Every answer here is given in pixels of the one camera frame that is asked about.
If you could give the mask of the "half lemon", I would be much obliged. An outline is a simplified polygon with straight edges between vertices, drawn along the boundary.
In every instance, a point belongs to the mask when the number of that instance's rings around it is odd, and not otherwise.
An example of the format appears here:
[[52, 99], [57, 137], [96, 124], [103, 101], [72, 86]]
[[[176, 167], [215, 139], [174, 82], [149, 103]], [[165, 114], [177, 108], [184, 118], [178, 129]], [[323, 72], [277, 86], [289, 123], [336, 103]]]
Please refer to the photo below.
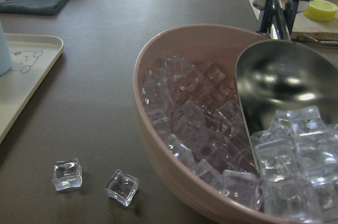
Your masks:
[[330, 22], [334, 20], [337, 6], [325, 0], [312, 0], [304, 15], [313, 21]]

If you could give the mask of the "bamboo cutting board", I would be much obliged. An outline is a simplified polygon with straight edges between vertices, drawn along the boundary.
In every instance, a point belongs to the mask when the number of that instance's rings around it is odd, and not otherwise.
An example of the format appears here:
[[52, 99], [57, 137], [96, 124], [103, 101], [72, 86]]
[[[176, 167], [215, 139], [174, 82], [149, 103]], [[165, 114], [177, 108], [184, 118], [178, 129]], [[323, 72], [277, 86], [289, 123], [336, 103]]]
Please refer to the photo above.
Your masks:
[[[260, 11], [252, 5], [253, 0], [249, 0], [252, 10], [259, 19]], [[337, 6], [337, 0], [325, 0]], [[284, 7], [287, 0], [280, 0], [281, 5]], [[334, 20], [330, 22], [318, 22], [307, 18], [304, 13], [298, 13], [295, 18], [291, 39], [297, 40], [300, 34], [310, 36], [317, 40], [323, 41], [336, 41], [337, 42], [337, 13]]]

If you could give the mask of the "loose ice cube right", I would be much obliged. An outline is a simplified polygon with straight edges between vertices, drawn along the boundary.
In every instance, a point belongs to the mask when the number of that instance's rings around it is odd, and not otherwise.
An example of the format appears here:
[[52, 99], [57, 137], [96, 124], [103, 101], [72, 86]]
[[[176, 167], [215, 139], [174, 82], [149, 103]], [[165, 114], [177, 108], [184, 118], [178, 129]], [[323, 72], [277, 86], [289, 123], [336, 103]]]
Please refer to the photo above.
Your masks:
[[105, 187], [107, 196], [128, 207], [138, 190], [139, 179], [117, 169]]

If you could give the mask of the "pile of clear ice cubes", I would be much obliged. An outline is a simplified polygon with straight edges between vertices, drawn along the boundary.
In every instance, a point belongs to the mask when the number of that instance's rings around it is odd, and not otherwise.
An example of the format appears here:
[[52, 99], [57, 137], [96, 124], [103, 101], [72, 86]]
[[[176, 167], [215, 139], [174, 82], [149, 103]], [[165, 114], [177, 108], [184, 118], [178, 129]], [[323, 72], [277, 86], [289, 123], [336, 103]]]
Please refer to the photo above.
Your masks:
[[160, 58], [140, 98], [170, 152], [220, 194], [288, 221], [337, 219], [337, 125], [316, 106], [277, 110], [247, 136], [237, 92], [212, 60]]

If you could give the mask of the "loose ice cube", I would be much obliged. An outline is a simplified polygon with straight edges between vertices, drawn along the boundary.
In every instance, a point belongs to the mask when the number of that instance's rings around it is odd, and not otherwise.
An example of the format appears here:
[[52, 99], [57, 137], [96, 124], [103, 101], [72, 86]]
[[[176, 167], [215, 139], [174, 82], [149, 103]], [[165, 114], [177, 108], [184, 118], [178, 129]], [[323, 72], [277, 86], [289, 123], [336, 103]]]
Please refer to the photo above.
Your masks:
[[79, 188], [82, 186], [82, 166], [78, 158], [56, 161], [53, 166], [52, 183], [56, 191]]
[[117, 169], [105, 187], [107, 196], [128, 207], [138, 190], [139, 179]]

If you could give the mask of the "blue cup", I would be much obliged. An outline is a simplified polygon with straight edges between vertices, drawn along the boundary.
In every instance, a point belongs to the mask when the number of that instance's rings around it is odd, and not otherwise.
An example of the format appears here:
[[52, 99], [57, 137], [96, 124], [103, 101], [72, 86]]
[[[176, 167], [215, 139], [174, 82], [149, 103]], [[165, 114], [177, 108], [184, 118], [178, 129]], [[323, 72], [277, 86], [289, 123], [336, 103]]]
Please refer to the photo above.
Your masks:
[[12, 67], [12, 58], [7, 44], [7, 38], [0, 25], [0, 75], [7, 73]]

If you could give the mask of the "pink bowl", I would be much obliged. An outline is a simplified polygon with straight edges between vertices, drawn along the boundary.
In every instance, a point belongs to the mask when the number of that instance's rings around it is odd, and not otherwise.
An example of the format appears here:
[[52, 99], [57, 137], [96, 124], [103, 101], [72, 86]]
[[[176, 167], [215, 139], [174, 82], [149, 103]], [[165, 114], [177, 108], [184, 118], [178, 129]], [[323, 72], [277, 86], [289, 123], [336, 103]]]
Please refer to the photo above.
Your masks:
[[[235, 80], [237, 59], [242, 51], [265, 38], [257, 33], [215, 24], [192, 24], [166, 30], [153, 37], [142, 48], [135, 63], [133, 89], [141, 138], [148, 158], [158, 176], [187, 206], [217, 223], [283, 223], [262, 212], [228, 199], [195, 176], [167, 149], [152, 127], [141, 103], [139, 87], [145, 72], [167, 54], [183, 54], [192, 62], [212, 59], [229, 72], [227, 83]], [[301, 79], [314, 97], [302, 100], [291, 94], [277, 104], [278, 109], [317, 105], [326, 122], [337, 122], [337, 52], [305, 46], [296, 56]]]

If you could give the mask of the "loose ice cube left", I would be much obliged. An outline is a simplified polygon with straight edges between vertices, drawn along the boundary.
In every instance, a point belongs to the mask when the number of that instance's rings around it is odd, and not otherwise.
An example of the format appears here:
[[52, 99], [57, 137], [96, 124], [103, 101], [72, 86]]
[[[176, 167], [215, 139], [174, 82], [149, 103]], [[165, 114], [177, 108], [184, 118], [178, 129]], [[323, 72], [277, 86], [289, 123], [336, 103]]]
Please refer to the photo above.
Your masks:
[[78, 158], [56, 161], [53, 166], [52, 183], [56, 191], [79, 188], [82, 186], [82, 166]]

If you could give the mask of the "metal ice scoop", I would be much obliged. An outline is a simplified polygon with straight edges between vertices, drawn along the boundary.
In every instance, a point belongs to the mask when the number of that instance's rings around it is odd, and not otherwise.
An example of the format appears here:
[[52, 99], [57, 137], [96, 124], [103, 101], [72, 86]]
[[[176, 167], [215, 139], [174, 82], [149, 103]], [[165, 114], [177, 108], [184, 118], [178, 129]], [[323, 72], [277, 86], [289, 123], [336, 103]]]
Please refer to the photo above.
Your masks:
[[337, 123], [337, 65], [314, 49], [291, 41], [283, 9], [272, 0], [271, 40], [248, 46], [235, 79], [247, 135], [267, 130], [277, 110], [315, 105], [324, 121]]

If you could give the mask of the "grey folded cloth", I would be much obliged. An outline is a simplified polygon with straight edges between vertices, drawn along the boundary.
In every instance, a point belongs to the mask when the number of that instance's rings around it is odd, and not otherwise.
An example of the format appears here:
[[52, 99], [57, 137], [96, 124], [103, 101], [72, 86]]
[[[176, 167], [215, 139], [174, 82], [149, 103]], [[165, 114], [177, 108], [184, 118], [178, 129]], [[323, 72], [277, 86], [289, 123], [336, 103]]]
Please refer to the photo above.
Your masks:
[[3, 0], [1, 13], [24, 15], [55, 15], [68, 0]]

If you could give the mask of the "cream rabbit tray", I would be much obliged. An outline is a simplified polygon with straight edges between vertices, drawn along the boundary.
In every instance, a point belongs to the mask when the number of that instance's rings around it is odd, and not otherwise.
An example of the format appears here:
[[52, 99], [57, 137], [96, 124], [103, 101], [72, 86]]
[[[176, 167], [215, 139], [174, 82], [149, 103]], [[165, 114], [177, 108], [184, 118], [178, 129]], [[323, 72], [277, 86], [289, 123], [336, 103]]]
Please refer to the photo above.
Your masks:
[[1, 76], [1, 140], [63, 52], [56, 36], [5, 34], [12, 67]]

